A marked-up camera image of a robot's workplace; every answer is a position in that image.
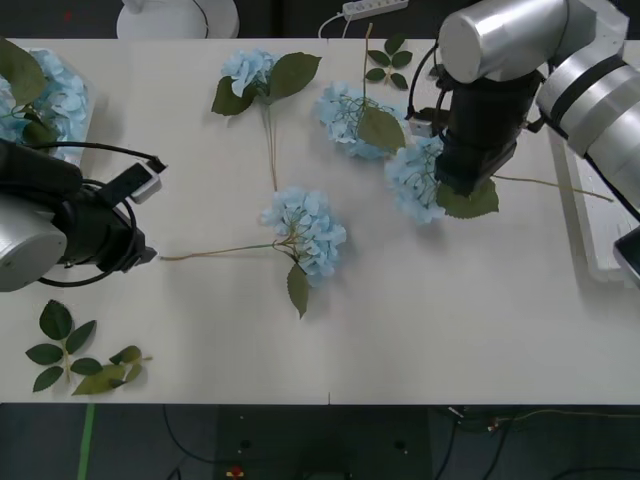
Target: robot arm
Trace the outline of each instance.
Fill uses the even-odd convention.
[[[537,93],[545,123],[640,221],[640,73],[622,59],[627,28],[607,0],[484,0],[449,16],[439,42],[453,98],[436,177],[473,192],[513,156]],[[614,253],[640,285],[640,229]]]

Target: hydrangea flower head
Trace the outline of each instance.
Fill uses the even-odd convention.
[[[445,214],[436,203],[438,182],[434,177],[436,157],[443,145],[438,137],[415,138],[416,145],[399,149],[384,170],[398,209],[424,225]]]
[[[67,68],[60,58],[47,49],[34,49],[29,53],[36,59],[47,77],[48,84],[42,94],[33,102],[41,119],[53,127],[58,141],[83,141],[87,131],[89,94],[82,78]],[[10,92],[9,83],[0,77],[0,92]],[[0,116],[13,107],[13,97],[0,95]],[[0,137],[14,142],[24,142],[22,131],[27,124],[14,117],[0,119]],[[76,153],[74,147],[58,148],[53,156],[63,158],[68,153]]]
[[[344,82],[332,82],[316,101],[313,115],[327,126],[329,140],[341,144],[350,157],[360,156],[368,160],[387,157],[388,151],[369,145],[358,137],[362,100],[361,90],[350,88]],[[399,110],[375,102],[369,97],[367,102],[391,113],[401,124],[405,123]]]
[[[231,90],[237,97],[242,97],[247,85],[254,83],[266,87],[271,70],[280,57],[257,48],[250,52],[238,50],[222,66],[222,75],[231,77]]]
[[[326,194],[289,187],[273,194],[273,205],[262,212],[261,223],[274,227],[299,259],[312,286],[333,275],[340,261],[336,248],[347,231],[331,215]]]

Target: black floor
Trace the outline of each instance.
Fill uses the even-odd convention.
[[[343,0],[235,0],[240,37],[315,37],[318,27],[342,10]],[[444,18],[469,0],[411,0],[408,8],[372,17],[374,37],[402,32],[435,38]],[[115,38],[121,0],[2,0],[0,35],[15,38]],[[613,0],[631,17],[629,38],[640,38],[640,1]],[[369,21],[354,21],[347,36],[362,38]],[[342,35],[344,22],[329,24],[325,36]]]

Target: leaf sprig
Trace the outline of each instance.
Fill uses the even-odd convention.
[[[9,82],[16,101],[15,107],[6,116],[23,118],[29,122],[24,127],[24,140],[27,143],[54,141],[58,137],[55,127],[47,124],[33,106],[33,102],[47,88],[48,82],[42,68],[29,52],[1,37],[0,76]]]
[[[142,371],[141,361],[151,360],[142,358],[140,349],[130,346],[111,357],[113,365],[101,365],[93,358],[78,358],[71,363],[74,355],[96,330],[96,320],[91,320],[81,327],[74,329],[71,313],[62,303],[49,300],[40,315],[40,329],[51,340],[60,345],[42,343],[30,348],[25,353],[38,365],[49,366],[35,380],[34,392],[40,392],[56,383],[63,373],[67,382],[71,382],[71,373],[82,375],[82,380],[73,395],[92,395],[103,393],[135,380]],[[64,368],[56,365],[64,363]]]
[[[406,35],[398,33],[384,43],[386,53],[380,50],[368,50],[367,54],[371,60],[383,68],[372,68],[366,73],[365,78],[370,82],[380,82],[384,80],[385,85],[391,80],[398,89],[407,90],[409,88],[407,79],[404,78],[404,75],[393,71],[393,69],[397,70],[406,67],[413,59],[413,53],[409,51],[398,51],[406,39]]]
[[[374,145],[381,149],[389,149],[395,153],[399,148],[405,146],[402,127],[393,115],[378,108],[377,106],[373,106],[367,99],[367,56],[370,53],[369,36],[371,35],[372,29],[373,24],[370,23],[364,39],[365,55],[363,70],[365,73],[362,79],[362,112],[360,120],[358,121],[358,137],[370,145]],[[387,40],[385,48],[391,40],[393,39]],[[397,50],[400,48],[400,45],[402,45],[402,42],[396,46],[396,40],[395,43],[390,45],[390,48],[394,47],[395,50]]]

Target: flower stem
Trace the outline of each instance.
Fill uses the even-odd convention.
[[[67,383],[71,383],[71,364],[69,363],[69,354],[67,353],[67,346],[62,343],[62,354],[64,356],[64,372],[67,375]]]
[[[271,106],[263,105],[262,120],[267,134],[267,148],[269,149],[269,169],[271,170],[271,183],[273,190],[278,191],[278,178],[276,176],[276,129],[275,122],[271,119]]]
[[[371,30],[373,30],[373,23],[369,24],[367,34],[364,36],[364,67],[362,69],[362,112],[360,112],[360,118],[358,119],[356,130],[358,130],[360,122],[362,121],[362,117],[364,116],[364,109],[367,108],[367,56],[369,55],[369,35],[371,35]]]
[[[598,193],[587,192],[586,190],[580,190],[579,188],[573,188],[566,185],[558,185],[557,183],[545,182],[544,180],[535,180],[533,178],[516,178],[516,177],[505,177],[502,175],[493,175],[494,178],[499,178],[500,180],[511,180],[512,182],[528,182],[528,183],[538,183],[540,185],[548,185],[549,187],[556,187],[559,190],[570,190],[575,193],[582,193],[583,195],[590,195],[592,197],[599,198],[601,200],[606,200],[607,202],[613,203],[615,200],[611,197],[606,197],[604,195],[600,195]]]
[[[271,246],[273,246],[273,243],[265,243],[263,245],[251,245],[249,247],[227,248],[226,250],[215,250],[213,252],[191,253],[189,255],[183,255],[181,257],[160,257],[160,260],[166,260],[167,262],[178,262],[180,260],[186,260],[187,258],[210,257],[213,255],[219,255],[221,253],[239,252],[241,250],[253,250],[256,248],[268,248]]]

